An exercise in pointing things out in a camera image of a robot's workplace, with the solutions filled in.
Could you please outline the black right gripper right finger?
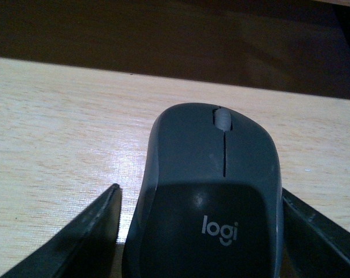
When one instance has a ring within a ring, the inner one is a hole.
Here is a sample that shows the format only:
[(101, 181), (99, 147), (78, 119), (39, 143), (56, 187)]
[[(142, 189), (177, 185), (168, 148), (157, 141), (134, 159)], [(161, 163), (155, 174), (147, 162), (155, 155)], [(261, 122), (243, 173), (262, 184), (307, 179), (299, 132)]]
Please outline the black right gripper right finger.
[(284, 189), (284, 240), (296, 277), (350, 277), (350, 232)]

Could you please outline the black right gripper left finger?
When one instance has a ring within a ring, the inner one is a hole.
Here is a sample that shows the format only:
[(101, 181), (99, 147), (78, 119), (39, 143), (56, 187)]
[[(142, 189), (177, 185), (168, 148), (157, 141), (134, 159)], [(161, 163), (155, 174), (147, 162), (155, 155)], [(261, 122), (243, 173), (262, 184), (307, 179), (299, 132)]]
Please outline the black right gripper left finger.
[(109, 277), (118, 238), (122, 191), (112, 184), (47, 243), (4, 277)]

